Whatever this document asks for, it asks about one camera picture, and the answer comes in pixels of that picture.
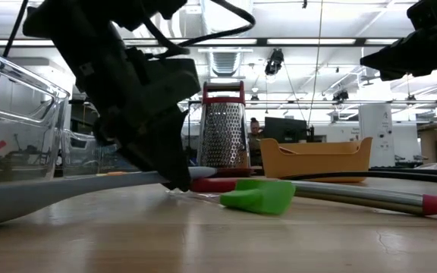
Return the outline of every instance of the ceiling duct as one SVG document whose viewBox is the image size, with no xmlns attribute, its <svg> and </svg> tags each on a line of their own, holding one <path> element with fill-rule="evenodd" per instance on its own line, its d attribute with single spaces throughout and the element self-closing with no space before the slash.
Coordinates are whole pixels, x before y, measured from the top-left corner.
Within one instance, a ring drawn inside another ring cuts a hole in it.
<svg viewBox="0 0 437 273">
<path fill-rule="evenodd" d="M 244 9 L 245 11 L 252 13 L 253 1 L 252 0 L 227 0 L 227 2 Z M 208 0 L 200 0 L 200 7 L 202 8 L 203 27 L 206 34 L 218 33 L 224 30 L 232 30 L 238 27 L 242 27 L 246 22 L 217 5 L 214 2 Z M 233 52 L 234 49 L 238 51 L 240 48 L 227 48 L 227 52 L 210 52 L 209 53 L 209 65 L 210 70 L 217 77 L 232 77 L 237 75 L 243 53 Z"/>
<path fill-rule="evenodd" d="M 217 77 L 232 77 L 241 65 L 240 52 L 210 52 L 209 64 Z"/>
</svg>

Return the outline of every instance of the computer monitor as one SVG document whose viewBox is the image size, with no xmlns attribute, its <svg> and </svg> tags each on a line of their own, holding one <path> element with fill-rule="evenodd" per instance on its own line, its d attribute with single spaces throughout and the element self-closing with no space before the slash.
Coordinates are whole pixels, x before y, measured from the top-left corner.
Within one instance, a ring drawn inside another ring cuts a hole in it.
<svg viewBox="0 0 437 273">
<path fill-rule="evenodd" d="M 278 143 L 299 143 L 307 140 L 307 123 L 287 118 L 266 118 L 264 137 L 273 138 Z"/>
</svg>

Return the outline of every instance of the clear plastic container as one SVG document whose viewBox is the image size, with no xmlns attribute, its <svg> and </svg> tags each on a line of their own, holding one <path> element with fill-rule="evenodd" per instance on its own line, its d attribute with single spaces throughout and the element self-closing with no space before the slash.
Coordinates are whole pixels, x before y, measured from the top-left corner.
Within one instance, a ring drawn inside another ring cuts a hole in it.
<svg viewBox="0 0 437 273">
<path fill-rule="evenodd" d="M 138 171 L 117 153 L 116 145 L 99 146 L 94 136 L 64 130 L 61 147 L 65 177 Z"/>
<path fill-rule="evenodd" d="M 69 96 L 0 57 L 0 182 L 53 177 Z"/>
<path fill-rule="evenodd" d="M 65 177 L 99 172 L 101 149 L 93 136 L 64 130 L 61 150 Z"/>
</svg>

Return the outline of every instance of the green silicone spatula head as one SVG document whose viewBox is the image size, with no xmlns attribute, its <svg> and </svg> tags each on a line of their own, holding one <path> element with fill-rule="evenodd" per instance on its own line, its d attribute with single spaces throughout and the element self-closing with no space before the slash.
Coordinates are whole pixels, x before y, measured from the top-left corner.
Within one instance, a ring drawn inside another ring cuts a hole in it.
<svg viewBox="0 0 437 273">
<path fill-rule="evenodd" d="M 289 208 L 295 190 L 288 181 L 238 180 L 234 191 L 220 196 L 220 203 L 248 212 L 281 215 Z"/>
</svg>

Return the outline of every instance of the hanging wire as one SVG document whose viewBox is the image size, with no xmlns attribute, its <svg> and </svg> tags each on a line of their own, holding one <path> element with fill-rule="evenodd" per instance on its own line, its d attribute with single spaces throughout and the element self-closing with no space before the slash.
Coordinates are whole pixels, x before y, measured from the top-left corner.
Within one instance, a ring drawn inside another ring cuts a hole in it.
<svg viewBox="0 0 437 273">
<path fill-rule="evenodd" d="M 267 102 L 267 79 L 266 79 L 266 114 L 269 114 L 269 105 L 268 105 L 268 102 Z"/>
<path fill-rule="evenodd" d="M 406 81 L 407 81 L 407 95 L 410 96 L 409 74 L 407 75 Z"/>
<path fill-rule="evenodd" d="M 289 86 L 291 87 L 291 91 L 293 92 L 293 95 L 294 95 L 294 101 L 296 101 L 297 107 L 298 107 L 298 109 L 300 109 L 301 117 L 303 117 L 303 120 L 304 120 L 303 110 L 301 110 L 300 102 L 297 99 L 296 92 L 294 91 L 293 83 L 291 82 L 291 78 L 289 77 L 288 67 L 286 66 L 285 61 L 283 61 L 283 64 L 285 64 L 286 75 L 288 76 Z"/>
<path fill-rule="evenodd" d="M 190 54 L 190 50 L 186 49 L 187 46 L 191 46 L 199 42 L 203 42 L 210 39 L 218 39 L 226 36 L 233 36 L 240 33 L 245 33 L 248 30 L 251 30 L 256 25 L 256 19 L 254 18 L 254 16 L 252 16 L 252 14 L 248 13 L 242 8 L 238 8 L 233 4 L 227 2 L 226 0 L 210 0 L 210 1 L 216 3 L 217 5 L 222 6 L 223 8 L 230 11 L 231 13 L 236 14 L 238 17 L 244 19 L 249 24 L 242 27 L 235 28 L 233 30 L 225 30 L 218 33 L 210 33 L 205 36 L 199 36 L 197 38 L 192 38 L 187 41 L 180 42 L 179 44 L 174 44 L 170 39 L 168 39 L 165 35 L 163 35 L 163 33 L 155 26 L 155 24 L 148 17 L 144 17 L 143 24 L 146 26 L 148 31 L 156 38 L 156 40 L 158 40 L 161 46 L 167 48 L 167 51 L 162 54 L 147 55 L 147 57 L 168 58 L 176 55 L 187 55 Z M 143 14 L 146 14 L 146 10 L 143 4 L 141 4 L 140 8 Z"/>
<path fill-rule="evenodd" d="M 86 108 L 85 104 L 82 104 L 82 107 L 83 107 L 83 114 L 82 114 L 82 121 L 83 121 L 83 123 L 82 123 L 82 125 L 84 127 L 86 127 L 86 125 L 85 125 L 85 108 Z"/>
<path fill-rule="evenodd" d="M 23 0 L 21 2 L 20 11 L 18 12 L 18 15 L 16 17 L 16 21 L 14 22 L 13 29 L 11 30 L 11 33 L 9 35 L 8 43 L 5 46 L 5 50 L 3 51 L 2 57 L 7 58 L 9 55 L 9 51 L 11 47 L 13 46 L 13 41 L 16 38 L 17 32 L 20 29 L 21 21 L 23 20 L 24 12 L 27 9 L 29 0 Z"/>
<path fill-rule="evenodd" d="M 319 12 L 318 52 L 316 53 L 315 80 L 313 82 L 313 97 L 311 98 L 310 116 L 308 117 L 308 125 L 307 125 L 308 127 L 310 126 L 311 112 L 313 112 L 313 101 L 315 100 L 315 93 L 316 93 L 316 80 L 318 79 L 319 46 L 321 45 L 322 25 L 323 25 L 323 0 L 321 2 L 321 6 L 319 10 L 320 12 Z"/>
</svg>

